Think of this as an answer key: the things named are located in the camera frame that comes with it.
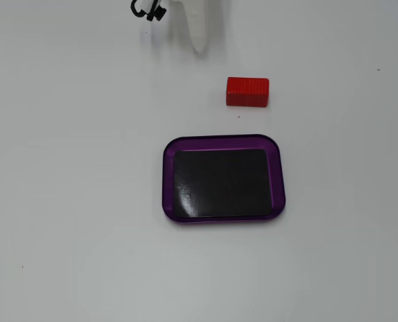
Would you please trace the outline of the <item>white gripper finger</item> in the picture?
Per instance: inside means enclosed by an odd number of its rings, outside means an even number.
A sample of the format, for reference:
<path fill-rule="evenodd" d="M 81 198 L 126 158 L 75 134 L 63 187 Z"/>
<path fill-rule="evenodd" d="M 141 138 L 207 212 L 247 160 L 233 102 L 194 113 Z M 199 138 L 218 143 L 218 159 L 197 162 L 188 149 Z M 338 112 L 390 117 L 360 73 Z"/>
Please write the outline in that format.
<path fill-rule="evenodd" d="M 186 16 L 188 33 L 194 51 L 202 55 L 208 45 L 208 3 L 207 0 L 177 0 Z"/>

